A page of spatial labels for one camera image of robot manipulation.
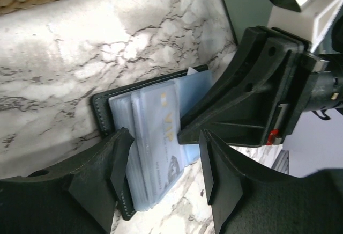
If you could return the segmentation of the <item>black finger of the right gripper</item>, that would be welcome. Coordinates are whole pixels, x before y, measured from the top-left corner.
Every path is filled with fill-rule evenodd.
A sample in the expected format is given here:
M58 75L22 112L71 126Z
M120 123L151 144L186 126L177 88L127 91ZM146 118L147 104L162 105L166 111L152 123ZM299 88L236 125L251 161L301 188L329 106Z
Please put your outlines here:
M208 130L233 146L263 146L290 131L293 86L307 42L267 27L247 28L237 51L206 95L181 119L178 141Z

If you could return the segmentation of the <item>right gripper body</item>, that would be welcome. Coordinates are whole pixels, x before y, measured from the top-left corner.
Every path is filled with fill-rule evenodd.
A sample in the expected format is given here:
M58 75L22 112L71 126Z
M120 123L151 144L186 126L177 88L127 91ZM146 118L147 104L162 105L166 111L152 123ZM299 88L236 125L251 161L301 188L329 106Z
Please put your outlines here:
M334 53L305 53L284 103L278 106L273 127L273 144L281 144L291 135L303 112L313 112L321 120L331 118L326 111L342 114L342 43L333 45Z

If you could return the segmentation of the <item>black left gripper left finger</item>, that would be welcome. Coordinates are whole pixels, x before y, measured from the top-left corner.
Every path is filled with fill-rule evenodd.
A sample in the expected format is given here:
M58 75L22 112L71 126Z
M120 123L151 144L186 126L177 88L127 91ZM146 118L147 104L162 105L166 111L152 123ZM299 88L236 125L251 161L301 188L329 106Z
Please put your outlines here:
M1 233L110 233L132 142L122 128L55 165L1 180Z

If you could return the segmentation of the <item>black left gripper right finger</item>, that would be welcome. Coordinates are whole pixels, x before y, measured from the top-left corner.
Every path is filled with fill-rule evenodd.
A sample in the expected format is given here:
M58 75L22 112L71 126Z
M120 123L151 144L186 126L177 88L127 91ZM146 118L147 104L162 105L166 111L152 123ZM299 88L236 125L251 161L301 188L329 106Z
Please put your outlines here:
M216 233L342 233L342 170L303 178L266 167L216 134L199 138Z

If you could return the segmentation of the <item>black card holder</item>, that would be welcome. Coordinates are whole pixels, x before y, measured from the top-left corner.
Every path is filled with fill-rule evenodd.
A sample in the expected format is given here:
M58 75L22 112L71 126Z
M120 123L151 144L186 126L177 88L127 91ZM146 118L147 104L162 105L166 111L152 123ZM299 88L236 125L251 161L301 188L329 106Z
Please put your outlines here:
M158 204L200 157L197 143L181 144L181 117L212 87L206 65L93 95L93 114L102 137L126 128L133 137L119 209L128 221Z

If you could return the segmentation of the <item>silver VIP card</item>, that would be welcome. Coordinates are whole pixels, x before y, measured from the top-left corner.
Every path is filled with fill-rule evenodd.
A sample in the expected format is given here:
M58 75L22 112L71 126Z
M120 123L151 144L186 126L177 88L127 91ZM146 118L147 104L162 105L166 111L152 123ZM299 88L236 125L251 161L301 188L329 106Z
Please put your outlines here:
M180 107L174 82L151 85L131 94L136 141L149 206L159 203L184 170L177 140Z

